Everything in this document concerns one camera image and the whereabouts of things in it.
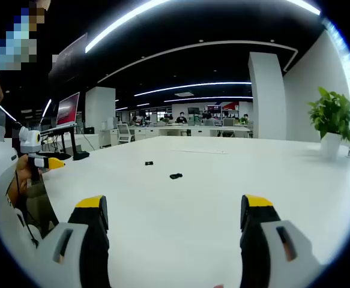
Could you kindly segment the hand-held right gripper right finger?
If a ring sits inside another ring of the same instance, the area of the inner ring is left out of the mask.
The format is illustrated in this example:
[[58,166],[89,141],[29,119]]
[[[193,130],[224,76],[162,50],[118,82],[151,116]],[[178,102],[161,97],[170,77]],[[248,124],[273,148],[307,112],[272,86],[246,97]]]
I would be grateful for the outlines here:
[[241,287],[308,287],[324,270],[306,235],[266,198],[241,199]]

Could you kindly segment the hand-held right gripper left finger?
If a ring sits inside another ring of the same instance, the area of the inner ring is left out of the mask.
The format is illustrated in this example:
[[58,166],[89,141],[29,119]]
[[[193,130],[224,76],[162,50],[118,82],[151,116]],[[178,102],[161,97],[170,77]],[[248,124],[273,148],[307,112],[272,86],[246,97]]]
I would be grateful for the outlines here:
[[81,200],[37,248],[41,287],[110,287],[109,229],[103,195]]

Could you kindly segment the person's left hand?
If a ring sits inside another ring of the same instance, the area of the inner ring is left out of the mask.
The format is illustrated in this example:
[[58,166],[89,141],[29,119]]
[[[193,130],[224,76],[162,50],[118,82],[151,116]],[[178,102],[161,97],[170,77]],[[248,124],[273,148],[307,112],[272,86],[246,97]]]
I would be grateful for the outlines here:
[[31,166],[28,163],[28,155],[22,155],[17,162],[14,177],[15,189],[24,194],[27,190],[28,180],[32,178]]

